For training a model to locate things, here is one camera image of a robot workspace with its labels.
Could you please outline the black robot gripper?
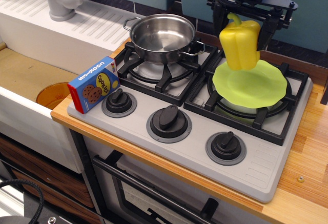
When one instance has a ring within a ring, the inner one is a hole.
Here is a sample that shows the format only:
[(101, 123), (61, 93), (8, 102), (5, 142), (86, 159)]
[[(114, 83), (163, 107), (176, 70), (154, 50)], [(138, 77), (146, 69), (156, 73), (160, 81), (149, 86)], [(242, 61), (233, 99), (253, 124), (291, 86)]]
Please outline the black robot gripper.
[(263, 22), (257, 51), (265, 50), (278, 29), (287, 29), (293, 12), (298, 8), (292, 0), (207, 0), (213, 10), (214, 33), (220, 33), (228, 24), (229, 13)]

